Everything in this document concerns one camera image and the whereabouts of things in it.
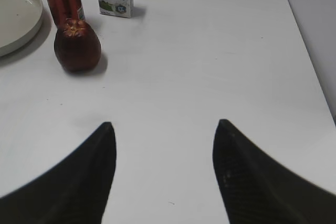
white plate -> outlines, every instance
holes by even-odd
[[[30,41],[42,24],[41,0],[0,0],[0,57]]]

